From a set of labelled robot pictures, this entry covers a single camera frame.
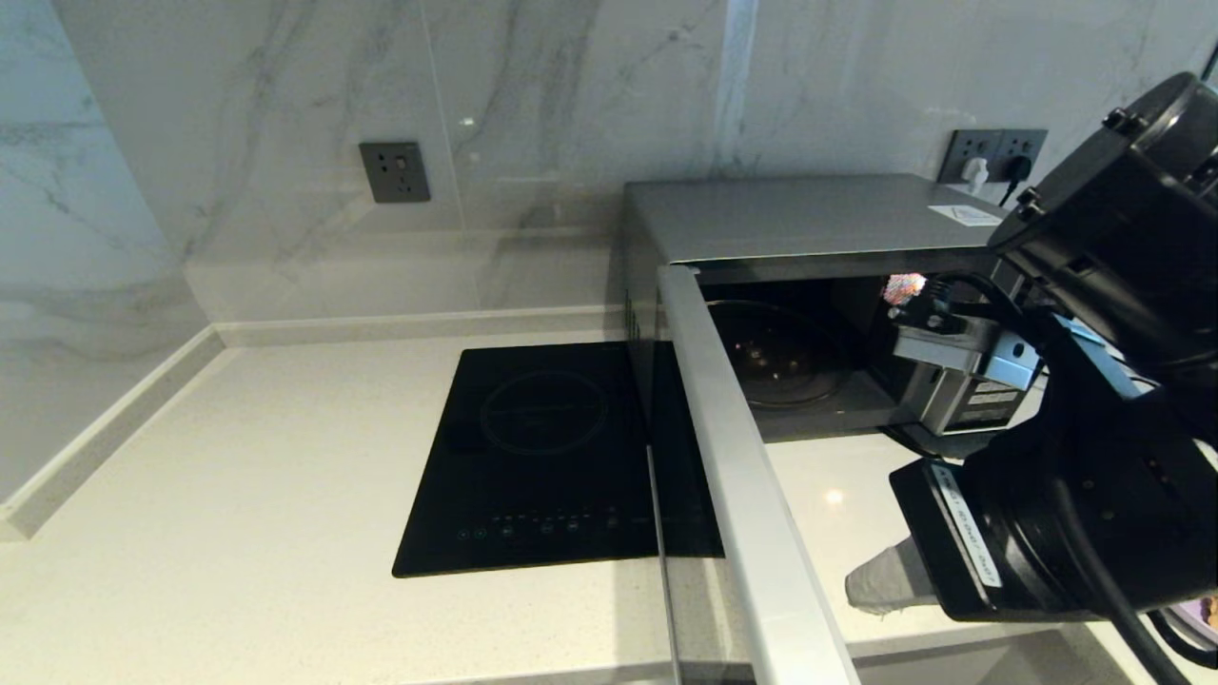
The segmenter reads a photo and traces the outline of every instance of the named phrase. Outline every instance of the white quartz countertop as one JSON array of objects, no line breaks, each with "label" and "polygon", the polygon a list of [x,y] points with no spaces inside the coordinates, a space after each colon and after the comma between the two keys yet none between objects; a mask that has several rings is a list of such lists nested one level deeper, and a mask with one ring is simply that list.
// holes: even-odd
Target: white quartz countertop
[{"label": "white quartz countertop", "polygon": [[[654,558],[390,575],[460,351],[600,339],[223,352],[33,540],[0,544],[0,683],[403,685],[549,674],[576,684],[670,673]],[[845,574],[909,534],[888,473],[915,457],[881,435],[769,451],[853,656],[1044,628],[957,624],[938,607],[854,609]],[[722,625],[708,629],[736,637],[730,651],[743,658],[736,607],[721,608]],[[1111,626],[1094,633],[1134,683],[1149,683]]]}]

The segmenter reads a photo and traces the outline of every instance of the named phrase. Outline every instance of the microwave oven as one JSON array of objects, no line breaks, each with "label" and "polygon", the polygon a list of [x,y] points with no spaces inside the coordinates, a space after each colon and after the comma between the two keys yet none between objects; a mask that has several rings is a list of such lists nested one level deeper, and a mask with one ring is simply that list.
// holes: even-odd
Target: microwave oven
[{"label": "microwave oven", "polygon": [[[985,216],[990,225],[972,221]],[[985,250],[1002,216],[907,174],[627,184],[624,324],[652,433],[665,583],[686,589],[669,592],[674,605],[706,602],[670,608],[691,676],[854,681],[765,445],[890,424],[1004,427],[1022,390],[894,355],[887,321],[937,273],[980,272],[1018,291],[1018,274]],[[691,662],[682,635],[705,629],[691,617],[722,602],[744,622],[719,642],[747,644],[748,663]]]}]

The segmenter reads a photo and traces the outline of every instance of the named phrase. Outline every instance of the marble wall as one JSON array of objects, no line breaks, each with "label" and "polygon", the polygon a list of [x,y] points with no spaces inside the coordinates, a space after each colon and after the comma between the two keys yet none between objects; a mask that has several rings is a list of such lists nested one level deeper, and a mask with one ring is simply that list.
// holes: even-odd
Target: marble wall
[{"label": "marble wall", "polygon": [[46,0],[0,5],[0,502],[207,324]]},{"label": "marble wall", "polygon": [[[213,321],[600,303],[626,180],[1045,127],[1038,178],[1218,40],[1185,0],[54,2]],[[431,202],[373,204],[356,145],[396,139]]]}]

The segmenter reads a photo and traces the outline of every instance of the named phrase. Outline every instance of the black glass cooktop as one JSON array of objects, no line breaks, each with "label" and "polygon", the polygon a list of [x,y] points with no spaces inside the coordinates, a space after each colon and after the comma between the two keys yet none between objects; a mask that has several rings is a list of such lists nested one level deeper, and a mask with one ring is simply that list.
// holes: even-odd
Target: black glass cooktop
[{"label": "black glass cooktop", "polygon": [[393,575],[657,553],[625,345],[463,352]]}]

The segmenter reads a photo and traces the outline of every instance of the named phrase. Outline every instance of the microwave door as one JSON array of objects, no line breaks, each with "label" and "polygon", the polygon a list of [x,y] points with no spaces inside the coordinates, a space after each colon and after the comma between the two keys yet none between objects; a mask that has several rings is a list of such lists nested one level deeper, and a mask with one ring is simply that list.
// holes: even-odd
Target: microwave door
[{"label": "microwave door", "polygon": [[[689,267],[659,268],[653,360],[663,568],[682,679],[857,684]],[[717,540],[715,530],[699,538],[699,517],[717,522]]]}]

